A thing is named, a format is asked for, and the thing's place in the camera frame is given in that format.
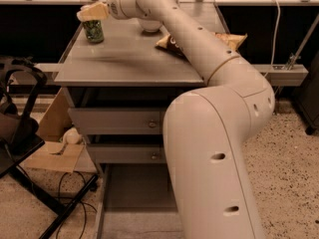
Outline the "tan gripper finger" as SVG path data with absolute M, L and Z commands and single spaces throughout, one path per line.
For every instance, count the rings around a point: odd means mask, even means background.
M 90 14 L 89 14 L 89 6 L 85 5 L 80 8 L 80 11 L 77 13 L 77 17 L 81 22 L 89 21 Z
M 85 21 L 104 20 L 109 16 L 107 6 L 103 2 L 96 2 L 87 5 L 83 9 L 83 18 Z

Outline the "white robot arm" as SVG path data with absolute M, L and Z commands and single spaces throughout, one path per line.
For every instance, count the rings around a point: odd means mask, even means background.
M 184 239 L 265 239 L 241 147 L 272 116 L 271 85 L 177 0 L 106 0 L 77 14 L 82 22 L 108 16 L 166 27 L 204 81 L 169 105 L 162 126 Z

